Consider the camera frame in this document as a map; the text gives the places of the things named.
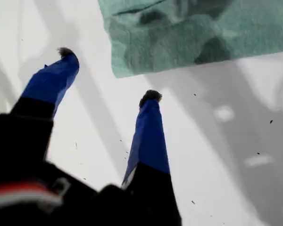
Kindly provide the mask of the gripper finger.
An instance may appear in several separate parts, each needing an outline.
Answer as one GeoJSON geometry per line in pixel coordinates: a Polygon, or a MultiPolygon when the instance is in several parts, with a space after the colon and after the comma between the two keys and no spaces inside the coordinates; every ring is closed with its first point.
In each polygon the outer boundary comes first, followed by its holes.
{"type": "Polygon", "coordinates": [[[78,58],[72,50],[61,47],[58,53],[60,60],[45,65],[31,77],[13,106],[12,114],[53,120],[80,68],[78,58]]]}
{"type": "Polygon", "coordinates": [[[138,222],[145,226],[179,226],[181,216],[170,175],[161,98],[158,91],[147,90],[140,100],[122,188],[137,204],[138,222]]]}

